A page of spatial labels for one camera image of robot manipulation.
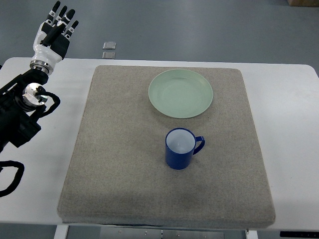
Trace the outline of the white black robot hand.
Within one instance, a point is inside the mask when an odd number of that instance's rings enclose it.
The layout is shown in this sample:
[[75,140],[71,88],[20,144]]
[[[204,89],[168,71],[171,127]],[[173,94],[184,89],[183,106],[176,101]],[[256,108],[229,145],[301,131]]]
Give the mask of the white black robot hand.
[[79,24],[77,20],[72,22],[75,10],[68,10],[67,6],[59,8],[60,5],[60,1],[54,4],[40,25],[33,43],[34,56],[30,68],[47,75],[51,75],[56,64],[65,58],[70,38]]

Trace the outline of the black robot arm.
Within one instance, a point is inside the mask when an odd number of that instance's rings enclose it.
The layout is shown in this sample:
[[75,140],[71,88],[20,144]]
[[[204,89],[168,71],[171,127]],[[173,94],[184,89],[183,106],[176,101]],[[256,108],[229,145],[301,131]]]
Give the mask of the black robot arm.
[[48,78],[47,73],[30,69],[0,89],[1,150],[9,142],[15,147],[29,142],[41,130],[37,121],[60,105],[60,98],[43,88]]

